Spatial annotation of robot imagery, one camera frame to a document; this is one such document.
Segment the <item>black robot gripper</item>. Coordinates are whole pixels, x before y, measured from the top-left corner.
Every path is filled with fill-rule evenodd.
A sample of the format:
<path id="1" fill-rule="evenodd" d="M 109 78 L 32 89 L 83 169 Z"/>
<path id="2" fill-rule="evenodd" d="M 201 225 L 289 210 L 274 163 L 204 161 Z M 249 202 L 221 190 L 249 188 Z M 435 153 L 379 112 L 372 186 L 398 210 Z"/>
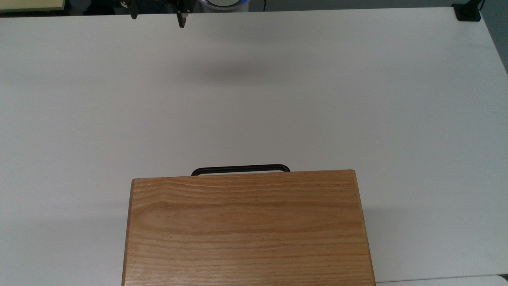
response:
<path id="1" fill-rule="evenodd" d="M 139 14 L 176 14 L 179 27 L 184 28 L 189 13 L 193 13 L 196 0 L 121 0 L 132 19 Z"/>

